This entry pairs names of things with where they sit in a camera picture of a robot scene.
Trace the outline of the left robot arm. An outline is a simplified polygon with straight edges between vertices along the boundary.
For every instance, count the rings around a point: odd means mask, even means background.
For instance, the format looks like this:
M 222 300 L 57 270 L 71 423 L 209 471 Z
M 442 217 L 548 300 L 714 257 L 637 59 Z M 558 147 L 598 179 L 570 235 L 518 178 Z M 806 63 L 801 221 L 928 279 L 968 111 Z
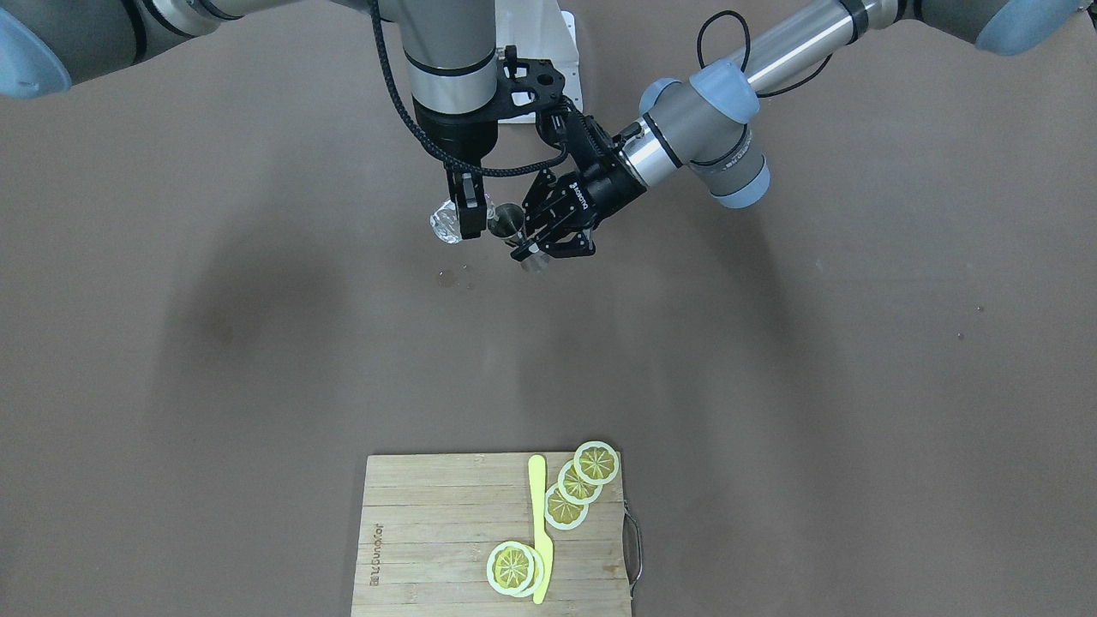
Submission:
M 914 20 L 1010 57 L 1050 38 L 1081 10 L 1081 1 L 812 1 L 760 35 L 745 31 L 740 51 L 701 60 L 685 81 L 652 82 L 638 117 L 615 135 L 569 112 L 575 171 L 538 173 L 511 257 L 591 256 L 593 229 L 683 168 L 721 206 L 753 206 L 771 181 L 751 125 L 761 101 L 807 85 L 836 51 L 867 32 Z

